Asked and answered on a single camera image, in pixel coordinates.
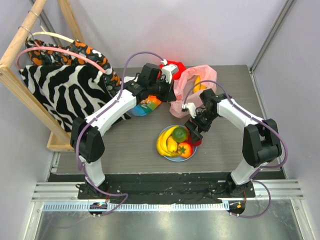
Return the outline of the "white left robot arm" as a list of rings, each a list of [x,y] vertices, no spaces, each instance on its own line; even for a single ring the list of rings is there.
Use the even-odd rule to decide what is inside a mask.
[[[148,96],[162,102],[173,102],[173,75],[178,66],[169,63],[159,67],[152,63],[143,66],[135,77],[124,78],[124,88],[101,109],[86,118],[77,117],[72,123],[70,144],[85,167],[85,179],[91,184],[89,194],[100,200],[107,192],[101,157],[105,151],[103,136],[126,112]]]

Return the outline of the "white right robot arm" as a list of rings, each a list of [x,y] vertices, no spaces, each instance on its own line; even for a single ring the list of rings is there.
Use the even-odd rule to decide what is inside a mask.
[[[273,119],[262,119],[239,106],[228,94],[215,94],[206,89],[200,94],[202,108],[192,102],[184,102],[182,111],[189,112],[185,123],[192,143],[200,141],[202,132],[208,132],[213,120],[218,117],[227,119],[242,134],[242,160],[227,175],[226,193],[233,198],[243,193],[248,182],[261,167],[282,154],[278,126]]]

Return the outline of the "aluminium rail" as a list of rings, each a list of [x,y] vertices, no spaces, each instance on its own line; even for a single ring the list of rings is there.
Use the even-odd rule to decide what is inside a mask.
[[[223,191],[223,181],[182,181],[172,186],[161,182],[113,182],[113,196],[90,193],[81,182],[40,182],[36,184],[32,202],[42,202],[44,211],[99,212],[115,208],[129,211],[223,211],[252,200],[300,200],[303,193],[297,180],[257,180],[237,195]]]

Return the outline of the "yellow fake lemon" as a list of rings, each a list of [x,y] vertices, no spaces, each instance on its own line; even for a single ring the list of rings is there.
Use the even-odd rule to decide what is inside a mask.
[[[177,151],[178,149],[178,143],[173,139],[172,136],[170,136],[167,140],[166,140],[166,145],[167,145],[167,150],[171,153],[174,153]]]

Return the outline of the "blue plastic plate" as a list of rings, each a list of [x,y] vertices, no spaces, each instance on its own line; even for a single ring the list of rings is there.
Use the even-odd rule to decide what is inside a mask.
[[[193,146],[193,154],[192,154],[192,156],[196,153],[196,151],[197,151],[197,146]],[[191,157],[189,157],[189,158],[183,158],[183,157],[181,157],[180,155],[178,156],[178,157],[170,157],[170,156],[163,156],[164,158],[166,158],[167,160],[170,160],[170,161],[172,161],[172,162],[184,162],[184,161],[186,161],[186,160],[188,160],[188,159],[190,159]]]

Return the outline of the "red cloth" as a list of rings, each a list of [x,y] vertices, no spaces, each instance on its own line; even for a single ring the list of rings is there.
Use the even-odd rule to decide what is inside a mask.
[[[171,61],[171,60],[165,60],[165,62],[168,65],[174,65],[175,70],[173,71],[172,74],[172,79],[173,80],[179,80],[181,77],[182,72],[184,72],[187,68],[182,62],[176,62],[176,61]]]

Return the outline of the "green fake apple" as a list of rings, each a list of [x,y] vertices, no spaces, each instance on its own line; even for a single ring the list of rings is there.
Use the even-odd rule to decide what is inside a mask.
[[[182,143],[185,140],[187,140],[188,138],[188,131],[181,126],[178,126],[177,128],[175,128],[172,132],[172,138],[178,142],[178,143]]]

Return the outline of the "colourful rainbow pouch bag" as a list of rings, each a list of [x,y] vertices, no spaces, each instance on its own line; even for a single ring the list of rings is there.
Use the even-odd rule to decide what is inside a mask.
[[[161,103],[156,96],[149,95],[148,98],[130,109],[128,113],[136,117],[143,117],[154,111]]]

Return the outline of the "zebra pattern cloth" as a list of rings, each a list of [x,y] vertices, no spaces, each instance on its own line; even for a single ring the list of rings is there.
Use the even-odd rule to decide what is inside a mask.
[[[88,65],[27,65],[20,76],[33,96],[67,132],[74,119],[86,118],[108,103],[121,88],[121,78],[108,68]]]

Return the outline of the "red fake strawberry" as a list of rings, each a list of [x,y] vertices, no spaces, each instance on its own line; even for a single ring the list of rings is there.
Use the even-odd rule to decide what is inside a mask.
[[[190,135],[188,135],[187,142],[193,147],[197,147],[197,146],[200,146],[202,144],[202,140],[201,139],[197,140],[195,142],[192,142],[192,138],[191,138]]]

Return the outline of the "yellow fake banana bunch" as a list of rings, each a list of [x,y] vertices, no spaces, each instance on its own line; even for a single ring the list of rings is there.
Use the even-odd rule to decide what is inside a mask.
[[[161,156],[167,157],[178,157],[179,154],[177,152],[170,152],[167,148],[167,139],[172,134],[173,130],[175,130],[178,125],[173,125],[165,128],[157,138],[156,141],[156,149]]]

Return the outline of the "pink plastic bag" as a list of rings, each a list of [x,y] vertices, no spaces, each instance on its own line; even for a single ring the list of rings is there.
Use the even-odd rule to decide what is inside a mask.
[[[194,103],[196,107],[200,107],[203,103],[200,99],[200,94],[206,89],[212,89],[215,93],[217,87],[214,83],[205,82],[200,85],[204,86],[204,89],[199,89],[194,92],[194,85],[197,77],[200,77],[201,81],[210,80],[217,81],[217,72],[209,65],[198,65],[187,68],[180,75],[179,80],[175,80],[173,84],[173,91],[176,96],[176,101],[170,102],[169,112],[176,118],[183,118],[188,115],[187,111],[182,111],[182,105],[186,99],[186,103]]]

